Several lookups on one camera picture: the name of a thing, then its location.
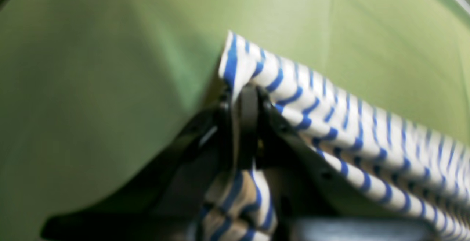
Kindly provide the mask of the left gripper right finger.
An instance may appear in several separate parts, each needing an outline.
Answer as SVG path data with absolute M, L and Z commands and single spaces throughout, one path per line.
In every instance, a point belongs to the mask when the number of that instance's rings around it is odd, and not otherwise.
M 252 86 L 242 89 L 242 167 L 265 172 L 279 219 L 368 215 L 367 199 Z

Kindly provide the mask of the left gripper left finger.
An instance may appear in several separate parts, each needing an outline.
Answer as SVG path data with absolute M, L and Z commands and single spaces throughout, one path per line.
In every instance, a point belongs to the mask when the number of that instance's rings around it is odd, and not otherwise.
M 201 110 L 124 186 L 80 211 L 52 216 L 43 240 L 201 240 L 206 191 L 234 166 L 231 92 Z

